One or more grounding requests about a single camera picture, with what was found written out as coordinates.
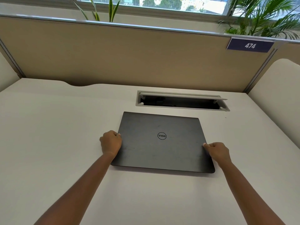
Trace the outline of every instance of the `laptop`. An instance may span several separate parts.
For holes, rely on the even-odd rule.
[[[198,118],[124,112],[113,166],[214,173]]]

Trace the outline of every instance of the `person's left arm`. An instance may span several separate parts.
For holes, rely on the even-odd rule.
[[[121,135],[112,130],[104,133],[100,141],[103,155],[93,163],[81,178],[34,225],[80,224],[110,163],[117,155],[122,144]]]

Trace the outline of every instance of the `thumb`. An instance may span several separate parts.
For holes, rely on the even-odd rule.
[[[209,150],[210,150],[210,146],[208,145],[208,144],[206,144],[206,143],[204,143],[203,144],[203,147],[209,152]]]

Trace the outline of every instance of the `person's left hand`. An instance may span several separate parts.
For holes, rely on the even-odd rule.
[[[117,155],[121,144],[122,144],[122,138],[121,135],[116,133],[113,130],[110,130],[103,134],[102,137],[100,137],[101,147],[103,155],[108,153],[115,158]]]

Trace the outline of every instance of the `dark opening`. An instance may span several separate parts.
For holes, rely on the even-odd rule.
[[[145,99],[141,101],[145,106],[174,106],[198,109],[215,109],[219,110],[220,106],[213,99],[198,99],[198,98],[181,98],[181,97],[160,97],[145,95]]]

